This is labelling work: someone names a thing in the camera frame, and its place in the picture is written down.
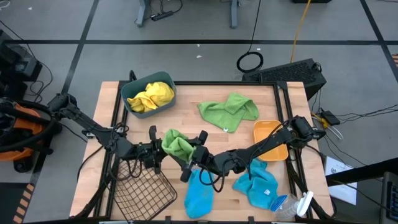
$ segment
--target wire basket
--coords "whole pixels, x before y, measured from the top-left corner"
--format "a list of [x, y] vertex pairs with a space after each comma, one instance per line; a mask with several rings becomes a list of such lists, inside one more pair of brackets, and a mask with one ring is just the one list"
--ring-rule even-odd
[[[139, 167], [134, 175], [139, 174]], [[127, 162], [119, 165], [118, 177], [128, 175]], [[166, 176], [142, 169], [138, 178], [116, 182], [114, 200], [127, 221], [151, 220], [177, 199], [177, 192]]]

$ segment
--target wooden table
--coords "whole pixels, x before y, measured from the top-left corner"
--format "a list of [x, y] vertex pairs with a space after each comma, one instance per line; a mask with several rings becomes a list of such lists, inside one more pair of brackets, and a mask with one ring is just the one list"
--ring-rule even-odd
[[[94, 114], [94, 120], [100, 125], [110, 126], [111, 124], [117, 88], [118, 82], [102, 83]], [[288, 83], [288, 88], [293, 115], [306, 117], [308, 122], [312, 125], [303, 84], [291, 82]], [[207, 131], [209, 135], [205, 146], [213, 154], [221, 153], [227, 149], [246, 148], [254, 144], [252, 134], [253, 121], [242, 121], [238, 130], [235, 133], [229, 134], [204, 121], [197, 109], [197, 104], [204, 101], [226, 101], [229, 93], [232, 91], [240, 93], [254, 101], [259, 109], [259, 119], [278, 120], [275, 96], [271, 86], [178, 85], [177, 103], [174, 107], [146, 119], [137, 119], [135, 116], [129, 114], [127, 117], [127, 125], [130, 127], [130, 130], [127, 134], [127, 138], [135, 143], [149, 142], [149, 127], [151, 125], [156, 125], [158, 138], [162, 138], [164, 133], [170, 128], [179, 130], [189, 138], [198, 136], [201, 130]], [[283, 92], [281, 90], [280, 97], [284, 109], [284, 117], [287, 118]], [[122, 110], [123, 105], [120, 106], [118, 121], [121, 120]], [[309, 145], [318, 148], [316, 141], [311, 141]], [[86, 147], [85, 158], [99, 146], [97, 140], [89, 140]], [[91, 158], [81, 170], [70, 215], [78, 213], [98, 188], [104, 153], [105, 151], [100, 151]], [[314, 196], [318, 203], [331, 215], [333, 213], [333, 208], [319, 155], [309, 149], [303, 149], [302, 161], [308, 189], [314, 192]], [[269, 162], [267, 170], [275, 176], [279, 183], [278, 194], [288, 194], [290, 190], [285, 162]], [[171, 216], [172, 220], [189, 220], [183, 205], [187, 184], [179, 181], [181, 175], [179, 166], [170, 157], [166, 157], [162, 163], [162, 172], [176, 189], [178, 198], [154, 219], [164, 220], [165, 216]], [[206, 216], [201, 217], [201, 220], [247, 221], [248, 216], [253, 216], [256, 221], [275, 220], [272, 212], [251, 206], [245, 195], [232, 189], [234, 181], [240, 175], [242, 174], [231, 173], [226, 178], [223, 191], [221, 193], [215, 193], [213, 210]], [[108, 192], [105, 192], [101, 214], [104, 214], [107, 198]], [[113, 206], [111, 219], [123, 219], [119, 208], [115, 205]]]

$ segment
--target orange plate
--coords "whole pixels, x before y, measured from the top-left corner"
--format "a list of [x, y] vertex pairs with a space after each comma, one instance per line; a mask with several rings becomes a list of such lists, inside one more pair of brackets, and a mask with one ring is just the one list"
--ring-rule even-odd
[[[262, 120], [256, 121], [254, 123], [254, 142], [257, 143], [266, 137], [268, 137], [269, 133], [276, 128], [280, 124], [279, 121], [276, 120]], [[283, 161], [287, 158], [287, 147], [285, 144], [281, 144], [280, 146], [276, 147], [275, 149], [264, 153], [263, 155], [259, 156], [258, 158], [262, 161]]]

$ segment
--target teal bin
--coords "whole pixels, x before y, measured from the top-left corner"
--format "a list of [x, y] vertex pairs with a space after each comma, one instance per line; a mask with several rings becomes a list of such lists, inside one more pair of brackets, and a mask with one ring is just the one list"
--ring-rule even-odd
[[[127, 98], [134, 98], [139, 92], [145, 91], [145, 87], [147, 86], [148, 83], [154, 83], [154, 82], [164, 82], [168, 84], [169, 87], [171, 87], [171, 89], [173, 89], [174, 91], [174, 98], [170, 103], [160, 106], [156, 110], [148, 111], [146, 113], [134, 112], [130, 108], [130, 104], [127, 102]], [[172, 77], [167, 72], [157, 72], [152, 75], [148, 75], [144, 78], [132, 81], [128, 84], [125, 84], [121, 90], [121, 96], [123, 98], [124, 106], [130, 113], [134, 114], [137, 118], [140, 119], [147, 118], [149, 116], [152, 116], [153, 114], [159, 113], [163, 110], [166, 110], [167, 108], [174, 106], [176, 95], [177, 95], [177, 89], [174, 85]]]

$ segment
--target yellow cloth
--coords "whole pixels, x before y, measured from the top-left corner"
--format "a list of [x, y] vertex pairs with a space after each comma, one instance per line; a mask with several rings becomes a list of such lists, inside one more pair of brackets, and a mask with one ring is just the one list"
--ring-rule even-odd
[[158, 106], [170, 103], [174, 91], [164, 82], [148, 83], [145, 91], [138, 93], [134, 98], [127, 98], [133, 111], [145, 113], [156, 109]]

